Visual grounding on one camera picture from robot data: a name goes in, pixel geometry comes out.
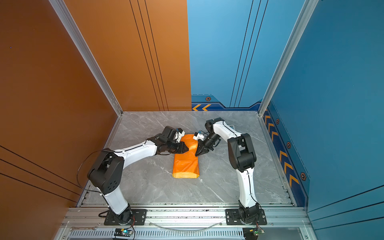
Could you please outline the yellow orange wrapping paper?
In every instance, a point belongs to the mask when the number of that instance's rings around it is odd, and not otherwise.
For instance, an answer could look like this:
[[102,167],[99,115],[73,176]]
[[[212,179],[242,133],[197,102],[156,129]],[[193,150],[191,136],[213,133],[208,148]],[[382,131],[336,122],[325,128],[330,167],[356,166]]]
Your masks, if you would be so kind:
[[185,135],[181,140],[189,148],[189,151],[175,155],[172,176],[176,179],[197,179],[200,176],[199,161],[198,157],[195,156],[198,141],[194,139],[193,134]]

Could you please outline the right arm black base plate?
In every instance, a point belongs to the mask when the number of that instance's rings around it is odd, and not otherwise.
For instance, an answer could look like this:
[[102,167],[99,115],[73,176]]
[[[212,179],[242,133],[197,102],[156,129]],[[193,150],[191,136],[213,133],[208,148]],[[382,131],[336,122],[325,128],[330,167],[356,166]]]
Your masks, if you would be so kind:
[[240,209],[226,209],[226,223],[229,226],[245,225],[245,226],[265,226],[268,224],[265,211],[263,209],[256,212],[243,211]]

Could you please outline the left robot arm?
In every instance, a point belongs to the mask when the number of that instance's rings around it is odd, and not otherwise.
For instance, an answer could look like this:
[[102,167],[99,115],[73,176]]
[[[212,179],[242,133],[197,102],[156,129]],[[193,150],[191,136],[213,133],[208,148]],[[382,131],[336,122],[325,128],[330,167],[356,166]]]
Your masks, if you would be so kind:
[[125,199],[120,183],[124,168],[161,153],[184,154],[189,148],[177,140],[151,140],[121,150],[103,149],[88,172],[88,179],[100,191],[109,206],[108,214],[119,225],[131,224],[133,213]]

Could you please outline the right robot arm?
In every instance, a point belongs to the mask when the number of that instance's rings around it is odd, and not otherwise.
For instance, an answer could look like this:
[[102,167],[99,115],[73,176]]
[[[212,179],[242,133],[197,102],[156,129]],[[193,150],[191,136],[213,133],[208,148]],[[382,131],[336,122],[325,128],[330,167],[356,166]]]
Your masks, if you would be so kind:
[[229,162],[236,170],[239,186],[239,215],[245,224],[251,224],[262,211],[257,201],[254,184],[254,168],[257,155],[249,134],[241,134],[231,128],[222,118],[206,121],[208,134],[196,132],[193,139],[198,141],[195,156],[213,151],[216,145],[225,141],[228,146]]

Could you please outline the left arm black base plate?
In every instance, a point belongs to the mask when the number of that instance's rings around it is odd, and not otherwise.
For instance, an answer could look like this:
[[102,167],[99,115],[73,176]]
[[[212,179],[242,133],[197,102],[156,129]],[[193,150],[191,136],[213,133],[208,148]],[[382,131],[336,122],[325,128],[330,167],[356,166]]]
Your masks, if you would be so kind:
[[128,209],[120,215],[115,214],[112,210],[107,211],[104,221],[105,226],[143,226],[147,218],[146,209]]

